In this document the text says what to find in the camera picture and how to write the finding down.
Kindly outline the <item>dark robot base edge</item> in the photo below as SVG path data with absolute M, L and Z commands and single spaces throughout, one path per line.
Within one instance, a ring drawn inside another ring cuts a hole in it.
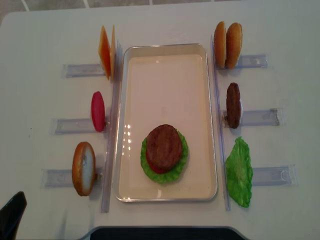
M 244 240 L 227 227 L 103 227 L 90 234 L 91 240 Z

